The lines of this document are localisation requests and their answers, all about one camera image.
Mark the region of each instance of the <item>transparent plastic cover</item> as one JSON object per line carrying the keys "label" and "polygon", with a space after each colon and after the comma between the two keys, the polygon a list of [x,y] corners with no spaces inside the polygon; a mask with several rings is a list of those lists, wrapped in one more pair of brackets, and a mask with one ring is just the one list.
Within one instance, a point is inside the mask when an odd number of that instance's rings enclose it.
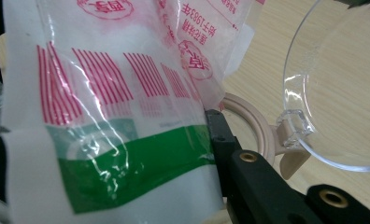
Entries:
{"label": "transparent plastic cover", "polygon": [[370,171],[370,4],[317,1],[292,41],[284,72],[286,110],[300,143],[335,167]]}

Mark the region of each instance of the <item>metal screw hole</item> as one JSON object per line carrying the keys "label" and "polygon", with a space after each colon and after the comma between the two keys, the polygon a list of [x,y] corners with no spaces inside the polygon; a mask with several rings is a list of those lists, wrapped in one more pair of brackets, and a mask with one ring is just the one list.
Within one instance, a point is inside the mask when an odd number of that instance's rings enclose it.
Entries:
{"label": "metal screw hole", "polygon": [[320,191],[320,197],[325,203],[337,208],[346,208],[349,206],[348,200],[343,195],[328,189]]}
{"label": "metal screw hole", "polygon": [[240,159],[247,162],[255,162],[258,158],[251,153],[243,152],[240,154]]}

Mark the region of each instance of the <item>clear plastic bag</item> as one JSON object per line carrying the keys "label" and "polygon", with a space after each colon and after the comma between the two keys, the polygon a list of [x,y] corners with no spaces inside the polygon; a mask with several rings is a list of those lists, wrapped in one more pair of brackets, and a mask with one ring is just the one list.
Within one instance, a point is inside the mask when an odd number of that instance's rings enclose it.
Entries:
{"label": "clear plastic bag", "polygon": [[250,3],[7,0],[14,221],[199,223],[221,209],[204,108],[223,98]]}

